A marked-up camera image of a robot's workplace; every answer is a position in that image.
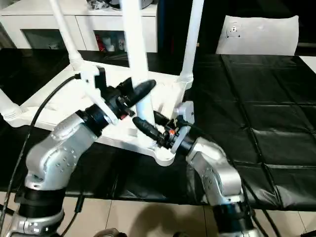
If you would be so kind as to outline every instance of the white pole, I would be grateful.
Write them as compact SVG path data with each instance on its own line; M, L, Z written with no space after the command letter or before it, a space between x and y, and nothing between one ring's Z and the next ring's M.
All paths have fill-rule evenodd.
M186 89L190 89L193 83L193 64L196 56L203 5L204 0L193 0L183 67L178 79L181 82L187 82Z
M67 48L68 51L68 55L69 55L69 61L71 63L71 65L73 66L75 71L79 71L82 63L83 63L83 59L82 56L80 55L80 53L78 52L75 43L73 41L73 38L71 37L70 33L69 33L69 29L68 26L66 24L65 18L63 13L61 12L58 0L49 0L50 1L50 5L52 7L55 19L57 21L58 27L59 27L59 31L60 34L64 40L65 46Z
M0 89L0 114L3 116L4 120L14 119L21 113L21 108L17 104L14 104Z
M121 0L125 42L129 67L132 72L133 86L148 80L148 63L143 37L139 0ZM137 116L155 124L152 99L150 94L136 104Z

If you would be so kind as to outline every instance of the table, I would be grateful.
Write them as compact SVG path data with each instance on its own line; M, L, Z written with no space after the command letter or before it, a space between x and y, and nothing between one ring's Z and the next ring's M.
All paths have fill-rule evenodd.
M128 65L126 55L81 53L85 60ZM0 59L0 86L18 104L68 64L60 50L3 49ZM155 72L176 75L182 67L170 56L148 54L148 61ZM236 161L260 199L255 202L249 194L253 207L316 210L316 74L297 56L197 55L194 76L185 99L194 101L196 125ZM26 132L27 126L0 122L0 191ZM48 133L35 129L27 150ZM203 204L198 176L182 156L161 167L151 157L95 143L78 165L83 172L73 173L69 196L77 196L83 184L90 198ZM15 187L25 171L23 164Z

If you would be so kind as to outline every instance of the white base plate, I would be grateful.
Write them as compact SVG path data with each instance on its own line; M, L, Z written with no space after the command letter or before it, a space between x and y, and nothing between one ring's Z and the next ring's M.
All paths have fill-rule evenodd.
M119 83L131 76L130 69L126 67L95 62L89 63L105 68L107 85L113 87L116 87ZM78 72L74 72L71 65L67 66L49 83L23 103L20 106L23 113L9 123L14 127L30 124L44 99L58 85L76 73ZM157 82L156 87L151 92L153 108L168 118L172 117L174 108L182 102L187 86L184 82L178 82L178 77L179 76L149 72L149 79L155 79ZM84 110L90 105L92 105L92 101L86 97L77 81L73 80L65 85L46 105L39 116L36 127L52 130L69 115L77 110ZM151 148L143 147L140 139L137 137L137 129L131 118L120 120L117 126L107 126L97 142L152 156L156 159L158 164L163 166L170 165L174 159L174 154L164 148L158 148L157 146Z

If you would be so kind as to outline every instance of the white chair backrest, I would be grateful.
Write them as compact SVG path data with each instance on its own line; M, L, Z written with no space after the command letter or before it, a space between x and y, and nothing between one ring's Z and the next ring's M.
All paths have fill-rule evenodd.
M294 55L298 16L286 19L226 16L218 54Z

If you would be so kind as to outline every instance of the white cabinet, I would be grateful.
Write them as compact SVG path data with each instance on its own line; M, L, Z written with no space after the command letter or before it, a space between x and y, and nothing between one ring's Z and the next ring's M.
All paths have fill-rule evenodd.
M121 16L76 16L76 19L87 50L99 50L96 35L101 37L101 41L110 38L111 44L117 47L124 31ZM146 51L157 52L156 17L143 16L142 24Z
M17 48L62 48L63 41L53 15L1 16L1 23ZM75 44L86 50L75 16L65 16Z
M91 10L86 0L59 0L70 33L79 50L99 50L109 44L123 49L122 11L111 7ZM147 52L157 52L157 3L142 9ZM20 0L0 11L0 21L17 48L63 48L48 0Z

